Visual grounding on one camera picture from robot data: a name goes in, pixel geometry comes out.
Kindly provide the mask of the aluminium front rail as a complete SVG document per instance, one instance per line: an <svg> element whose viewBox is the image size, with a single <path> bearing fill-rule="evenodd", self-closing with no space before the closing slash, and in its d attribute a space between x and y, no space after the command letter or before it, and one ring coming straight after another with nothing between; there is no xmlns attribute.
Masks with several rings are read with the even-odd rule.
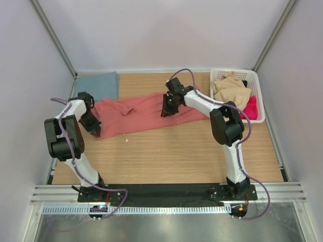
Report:
<svg viewBox="0 0 323 242"><path fill-rule="evenodd" d="M298 182L265 183L271 202L306 202L305 193ZM78 192L70 185L37 185L30 204L73 204Z"/></svg>

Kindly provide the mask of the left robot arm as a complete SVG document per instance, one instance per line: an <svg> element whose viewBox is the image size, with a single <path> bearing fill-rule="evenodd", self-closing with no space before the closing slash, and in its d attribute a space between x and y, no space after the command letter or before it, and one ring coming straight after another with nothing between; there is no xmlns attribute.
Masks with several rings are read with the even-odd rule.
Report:
<svg viewBox="0 0 323 242"><path fill-rule="evenodd" d="M65 105L64 110L54 118L44 121L45 136L49 154L66 164L80 181L78 201L100 202L106 198L107 190L100 174L90 165L85 155L85 143L80 131L81 125L89 134L99 138L101 122L94 116L94 98L87 92L63 100L52 98Z"/></svg>

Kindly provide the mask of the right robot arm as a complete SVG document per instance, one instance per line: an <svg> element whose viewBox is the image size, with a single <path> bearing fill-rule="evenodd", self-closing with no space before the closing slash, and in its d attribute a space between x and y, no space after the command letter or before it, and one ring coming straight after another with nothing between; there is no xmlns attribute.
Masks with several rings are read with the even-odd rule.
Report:
<svg viewBox="0 0 323 242"><path fill-rule="evenodd" d="M242 155L241 141L244 125L233 102L211 100L193 86L181 84L178 78L166 82L168 92L163 95L162 117L175 115L179 106L198 110L210 119L214 139L222 145L227 164L227 193L234 200L245 195L250 186Z"/></svg>

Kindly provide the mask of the right aluminium frame post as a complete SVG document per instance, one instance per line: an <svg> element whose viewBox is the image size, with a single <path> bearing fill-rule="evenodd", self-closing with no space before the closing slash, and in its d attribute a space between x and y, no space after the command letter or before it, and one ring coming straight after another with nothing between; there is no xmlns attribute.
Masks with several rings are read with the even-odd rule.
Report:
<svg viewBox="0 0 323 242"><path fill-rule="evenodd" d="M262 49L259 58L257 59L253 71L257 72L261 67L263 61L265 60L266 56L268 55L270 49L273 47L275 41L278 39L280 33L283 31L286 23L288 22L290 16L294 12L295 8L297 7L299 0L289 0L287 5L285 6L284 10L282 11L278 21L271 32L264 48Z"/></svg>

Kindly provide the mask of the white plastic laundry basket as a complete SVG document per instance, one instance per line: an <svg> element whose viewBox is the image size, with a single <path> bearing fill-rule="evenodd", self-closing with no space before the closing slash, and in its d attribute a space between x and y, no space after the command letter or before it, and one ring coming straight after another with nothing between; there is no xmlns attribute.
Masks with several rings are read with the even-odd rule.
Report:
<svg viewBox="0 0 323 242"><path fill-rule="evenodd" d="M265 120L265 111L264 104L262 99L261 88L259 84L258 75L256 72L245 69L222 69L222 68L213 68L210 71L210 84L215 79L221 79L226 74L233 72L240 78L242 81L247 81L247 88L251 89L251 96L256 98L256 107L257 107L257 119L251 119L250 122L253 124L259 124Z"/></svg>

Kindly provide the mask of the folded blue-grey t-shirt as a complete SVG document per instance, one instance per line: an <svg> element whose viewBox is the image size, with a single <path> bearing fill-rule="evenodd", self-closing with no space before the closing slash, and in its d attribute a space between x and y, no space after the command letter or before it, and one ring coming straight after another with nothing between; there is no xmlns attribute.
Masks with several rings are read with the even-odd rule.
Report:
<svg viewBox="0 0 323 242"><path fill-rule="evenodd" d="M117 100L119 98L119 75L116 72L79 76L76 79L74 96L80 92L87 92L94 101L104 98Z"/></svg>

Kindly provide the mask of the aluminium frame post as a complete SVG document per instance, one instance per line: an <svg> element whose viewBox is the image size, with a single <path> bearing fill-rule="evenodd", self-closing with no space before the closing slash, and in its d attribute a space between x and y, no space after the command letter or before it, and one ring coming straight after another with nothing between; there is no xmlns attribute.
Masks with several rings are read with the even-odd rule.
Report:
<svg viewBox="0 0 323 242"><path fill-rule="evenodd" d="M289 0L287 5L285 6L284 10L282 11L278 21L271 32L264 48L262 49L259 58L257 59L253 71L257 72L261 67L263 61L265 60L266 56L268 55L270 49L273 47L275 41L278 39L280 33L283 31L286 23L288 22L290 16L294 12L295 8L297 7L299 0Z"/></svg>
<svg viewBox="0 0 323 242"><path fill-rule="evenodd" d="M65 52L58 36L56 35L48 17L46 16L46 13L44 12L42 6L40 5L39 1L37 0L30 0L29 1L34 8L37 16L39 17L41 23L43 24L45 30L47 31L50 39L52 40L54 46L56 47L57 51L59 52L61 58L63 59L65 65L67 66L69 72L71 73L74 80L77 78L77 72L75 68L73 67L70 59L68 58L67 53Z"/></svg>

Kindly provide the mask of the magenta pink t-shirt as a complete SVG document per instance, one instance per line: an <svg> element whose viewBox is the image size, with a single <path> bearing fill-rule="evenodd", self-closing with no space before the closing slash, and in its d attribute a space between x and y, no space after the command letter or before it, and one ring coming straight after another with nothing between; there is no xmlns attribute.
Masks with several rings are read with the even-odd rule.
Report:
<svg viewBox="0 0 323 242"><path fill-rule="evenodd" d="M257 99L255 96L250 96L248 102L245 103L245 106L240 105L238 108L242 110L250 120L257 120L258 110L257 110Z"/></svg>

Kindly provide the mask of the salmon red t-shirt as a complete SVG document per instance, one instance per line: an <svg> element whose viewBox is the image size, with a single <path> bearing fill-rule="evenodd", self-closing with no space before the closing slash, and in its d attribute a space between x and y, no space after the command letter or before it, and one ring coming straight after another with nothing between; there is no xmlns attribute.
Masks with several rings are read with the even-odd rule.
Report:
<svg viewBox="0 0 323 242"><path fill-rule="evenodd" d="M207 119L187 106L181 105L177 114L167 117L160 115L162 109L163 94L156 93L118 100L104 98L96 102L92 113L101 122L100 139Z"/></svg>

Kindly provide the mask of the black garment in basket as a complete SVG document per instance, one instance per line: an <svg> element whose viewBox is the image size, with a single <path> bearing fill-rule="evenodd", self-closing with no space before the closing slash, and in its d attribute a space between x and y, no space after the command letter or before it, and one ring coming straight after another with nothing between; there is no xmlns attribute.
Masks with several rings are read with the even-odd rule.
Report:
<svg viewBox="0 0 323 242"><path fill-rule="evenodd" d="M243 83L244 87L247 88L248 82L246 80L242 80L242 83Z"/></svg>

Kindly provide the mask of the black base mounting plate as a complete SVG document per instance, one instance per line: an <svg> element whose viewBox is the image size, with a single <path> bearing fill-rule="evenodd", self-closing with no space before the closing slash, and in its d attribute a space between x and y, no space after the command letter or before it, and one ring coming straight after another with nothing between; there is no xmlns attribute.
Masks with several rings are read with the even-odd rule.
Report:
<svg viewBox="0 0 323 242"><path fill-rule="evenodd" d="M110 184L113 192L105 192L93 187L72 189L79 193L78 202L109 202L112 206L121 203L128 191L124 207L213 207L226 201L256 201L255 186L234 197L227 184Z"/></svg>

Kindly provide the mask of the beige t-shirt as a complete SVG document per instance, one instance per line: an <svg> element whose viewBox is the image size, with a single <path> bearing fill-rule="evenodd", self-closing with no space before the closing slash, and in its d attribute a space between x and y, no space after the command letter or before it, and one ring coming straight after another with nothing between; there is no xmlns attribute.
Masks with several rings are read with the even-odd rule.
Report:
<svg viewBox="0 0 323 242"><path fill-rule="evenodd" d="M220 79L213 80L210 86L215 100L224 103L234 102L240 110L244 110L247 106L251 89L245 87L243 81L236 73L229 72Z"/></svg>

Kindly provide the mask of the left aluminium frame post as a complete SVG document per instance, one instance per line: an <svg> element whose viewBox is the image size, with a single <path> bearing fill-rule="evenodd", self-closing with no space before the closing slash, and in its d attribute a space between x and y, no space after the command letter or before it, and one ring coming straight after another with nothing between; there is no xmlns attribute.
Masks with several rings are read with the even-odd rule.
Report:
<svg viewBox="0 0 323 242"><path fill-rule="evenodd" d="M37 0L30 0L29 1L34 8L37 16L39 17L41 23L43 24L45 30L47 31L50 39L52 40L54 46L56 47L57 51L59 52L61 58L63 59L65 65L67 66L69 72L71 73L74 80L77 78L77 72L75 68L73 67L70 59L68 58L67 53L65 52L58 36L56 35L48 17L46 16L46 13L44 12L42 6L40 5L39 1Z"/></svg>

